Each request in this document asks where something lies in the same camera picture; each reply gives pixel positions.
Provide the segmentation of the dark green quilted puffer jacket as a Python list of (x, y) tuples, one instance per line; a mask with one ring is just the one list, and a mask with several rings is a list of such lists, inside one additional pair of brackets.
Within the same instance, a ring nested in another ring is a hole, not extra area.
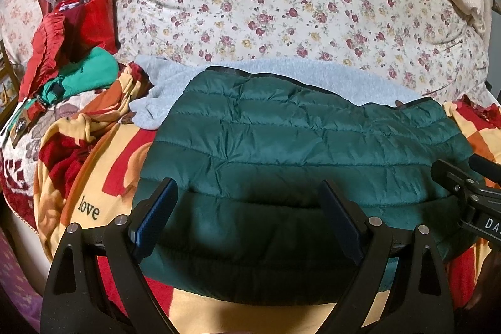
[(458, 203), (431, 178), (443, 159), (468, 170), (472, 147), (429, 97), (392, 108), (355, 105), (278, 75), (212, 67), (173, 104), (144, 161), (134, 202), (165, 178), (178, 202), (143, 274), (235, 303), (334, 303), (355, 265), (326, 217), (318, 189), (387, 225), (427, 225), (442, 259), (475, 237)]

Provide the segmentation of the purple floral fabric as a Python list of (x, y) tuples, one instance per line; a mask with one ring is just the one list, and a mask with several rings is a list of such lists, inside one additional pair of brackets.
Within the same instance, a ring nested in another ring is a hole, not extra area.
[(39, 333), (43, 298), (28, 282), (3, 231), (1, 294), (8, 302), (1, 312), (1, 333)]

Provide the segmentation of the yellow red rose blanket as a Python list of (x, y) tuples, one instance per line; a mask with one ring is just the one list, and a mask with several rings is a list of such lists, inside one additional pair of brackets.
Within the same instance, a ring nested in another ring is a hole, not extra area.
[[(139, 204), (134, 196), (159, 128), (149, 131), (132, 122), (130, 103), (147, 96), (153, 85), (136, 63), (127, 73), (132, 77), (130, 88), (118, 80), (81, 112), (56, 122), (43, 138), (34, 200), (39, 236), (51, 265), (69, 224), (106, 226)], [(499, 189), (499, 107), (484, 108), (468, 97), (439, 104), (472, 147), (464, 171), (482, 185)], [(478, 332), (499, 322), (500, 253), (473, 235), (468, 250), (455, 259), (442, 259), (452, 296), (453, 332)], [(185, 292), (143, 275), (175, 326), (174, 333), (322, 333), (320, 326), (340, 301), (235, 303)]]

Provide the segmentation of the white maroon patterned blanket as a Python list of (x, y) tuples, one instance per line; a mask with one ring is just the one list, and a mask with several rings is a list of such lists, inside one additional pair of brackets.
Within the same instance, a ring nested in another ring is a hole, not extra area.
[(101, 91), (102, 89), (84, 91), (57, 103), (42, 114), (16, 146), (8, 139), (1, 148), (1, 188), (4, 199), (12, 212), (33, 231), (37, 229), (33, 209), (33, 186), (40, 142), (55, 121), (79, 112)]

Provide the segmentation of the teal green sweater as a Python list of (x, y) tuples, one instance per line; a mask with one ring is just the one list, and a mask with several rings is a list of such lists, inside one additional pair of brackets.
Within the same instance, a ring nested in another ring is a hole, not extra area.
[(52, 106), (84, 91), (110, 86), (118, 76), (116, 59), (103, 48), (93, 48), (82, 60), (68, 63), (49, 80), (39, 93), (46, 106)]

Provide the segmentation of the light grey fleece garment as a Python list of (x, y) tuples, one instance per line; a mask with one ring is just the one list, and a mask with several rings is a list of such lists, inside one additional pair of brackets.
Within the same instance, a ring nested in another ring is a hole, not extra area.
[[(130, 103), (132, 122), (145, 130), (156, 130), (190, 80), (211, 65), (188, 66), (172, 60), (139, 55), (136, 64), (149, 76), (153, 87), (148, 95)], [(357, 106), (378, 103), (394, 107), (397, 101), (409, 103), (421, 97), (416, 91), (384, 79), (369, 71), (332, 61), (276, 57), (226, 61), (213, 65), (251, 74), (273, 74), (313, 85), (345, 98)]]

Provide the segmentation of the red satin jacket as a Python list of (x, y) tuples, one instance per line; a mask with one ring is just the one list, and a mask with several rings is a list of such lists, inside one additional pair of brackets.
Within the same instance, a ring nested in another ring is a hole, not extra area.
[(100, 47), (119, 49), (116, 0), (65, 0), (47, 13), (32, 41), (32, 55), (19, 87), (19, 100), (32, 97), (70, 63)]

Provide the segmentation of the floral white duvet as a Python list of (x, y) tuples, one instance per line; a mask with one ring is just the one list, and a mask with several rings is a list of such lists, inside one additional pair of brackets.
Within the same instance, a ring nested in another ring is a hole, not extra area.
[(488, 40), (450, 0), (118, 0), (117, 20), (124, 63), (332, 61), (440, 101), (476, 96), (488, 76)]

